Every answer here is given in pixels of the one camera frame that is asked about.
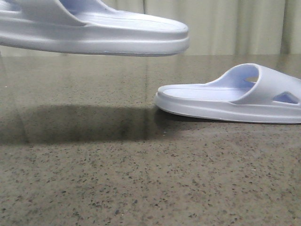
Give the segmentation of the light blue slipper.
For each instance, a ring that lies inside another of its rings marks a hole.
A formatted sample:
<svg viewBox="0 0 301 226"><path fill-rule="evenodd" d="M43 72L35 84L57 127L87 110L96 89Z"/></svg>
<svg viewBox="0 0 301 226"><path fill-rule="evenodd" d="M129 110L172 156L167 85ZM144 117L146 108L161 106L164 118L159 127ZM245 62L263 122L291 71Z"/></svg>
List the light blue slipper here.
<svg viewBox="0 0 301 226"><path fill-rule="evenodd" d="M69 54L170 56L190 42L186 24L100 0L3 0L0 43Z"/></svg>
<svg viewBox="0 0 301 226"><path fill-rule="evenodd" d="M295 124L301 122L301 80L262 65L240 64L205 84L162 86L155 104L194 118Z"/></svg>

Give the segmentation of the pale green curtain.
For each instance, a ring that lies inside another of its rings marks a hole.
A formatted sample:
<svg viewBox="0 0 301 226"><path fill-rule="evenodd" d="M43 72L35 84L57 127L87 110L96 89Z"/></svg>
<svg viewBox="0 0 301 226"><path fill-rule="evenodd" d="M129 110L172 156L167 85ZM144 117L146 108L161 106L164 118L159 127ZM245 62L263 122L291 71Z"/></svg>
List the pale green curtain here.
<svg viewBox="0 0 301 226"><path fill-rule="evenodd" d="M186 55L301 52L298 0L107 0L105 4L185 23L190 37Z"/></svg>

